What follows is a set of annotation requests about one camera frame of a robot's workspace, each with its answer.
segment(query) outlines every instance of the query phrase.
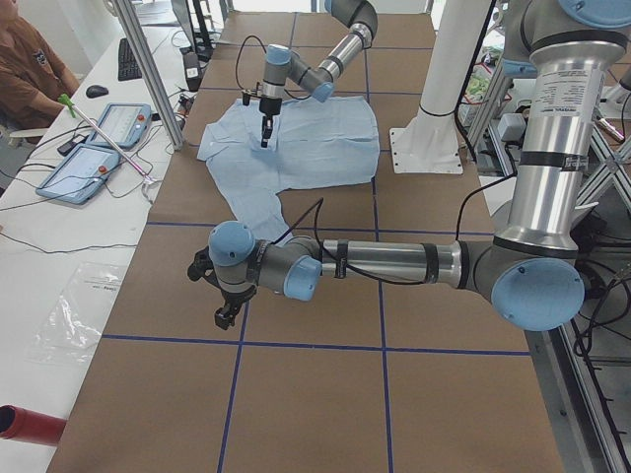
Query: brown paper surface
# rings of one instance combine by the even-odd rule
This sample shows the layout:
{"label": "brown paper surface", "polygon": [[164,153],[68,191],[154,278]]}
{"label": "brown paper surface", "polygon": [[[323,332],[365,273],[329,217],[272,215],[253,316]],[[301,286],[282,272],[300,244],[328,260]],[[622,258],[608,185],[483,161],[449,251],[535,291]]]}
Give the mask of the brown paper surface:
{"label": "brown paper surface", "polygon": [[[259,34],[317,63],[345,31],[326,15],[233,14],[222,40]],[[375,48],[340,82],[377,116],[375,182],[284,191],[287,222],[323,196],[322,237],[453,240],[475,166],[401,175],[389,155],[433,42],[426,15],[380,16]],[[213,325],[219,292],[185,270],[233,216],[195,145],[239,97],[236,54],[218,46],[48,471],[561,471],[524,335],[475,294],[322,279],[310,303],[260,288],[235,328]],[[258,47],[246,54],[244,82],[260,80]],[[490,237],[482,194],[462,229]]]}

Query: white pole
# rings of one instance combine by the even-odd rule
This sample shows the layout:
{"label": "white pole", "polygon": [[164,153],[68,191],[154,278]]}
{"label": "white pole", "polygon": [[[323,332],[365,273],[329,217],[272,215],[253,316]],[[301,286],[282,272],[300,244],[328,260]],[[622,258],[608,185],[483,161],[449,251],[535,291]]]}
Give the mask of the white pole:
{"label": "white pole", "polygon": [[462,173],[453,111],[494,1],[447,0],[418,114],[390,130],[394,172]]}

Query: keyboard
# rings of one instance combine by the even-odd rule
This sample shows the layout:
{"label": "keyboard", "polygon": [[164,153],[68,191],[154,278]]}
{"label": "keyboard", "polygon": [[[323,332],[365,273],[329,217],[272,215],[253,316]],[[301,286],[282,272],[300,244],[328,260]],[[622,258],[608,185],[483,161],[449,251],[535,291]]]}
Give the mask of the keyboard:
{"label": "keyboard", "polygon": [[126,37],[118,44],[118,81],[140,79],[142,73]]}

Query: red object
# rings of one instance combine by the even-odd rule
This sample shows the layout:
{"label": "red object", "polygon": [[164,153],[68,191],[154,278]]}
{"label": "red object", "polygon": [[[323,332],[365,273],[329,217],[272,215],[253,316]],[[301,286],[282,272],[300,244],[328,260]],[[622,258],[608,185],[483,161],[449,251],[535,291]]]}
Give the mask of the red object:
{"label": "red object", "polygon": [[0,439],[57,446],[66,421],[22,407],[0,407]]}

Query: label sticker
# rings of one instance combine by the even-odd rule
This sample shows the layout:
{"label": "label sticker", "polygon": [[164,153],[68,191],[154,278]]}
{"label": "label sticker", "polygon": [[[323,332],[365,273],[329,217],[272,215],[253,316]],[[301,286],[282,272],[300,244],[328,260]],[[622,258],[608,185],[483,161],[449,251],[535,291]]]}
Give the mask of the label sticker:
{"label": "label sticker", "polygon": [[536,80],[530,117],[578,116],[591,122],[604,74],[596,69],[548,72]]}

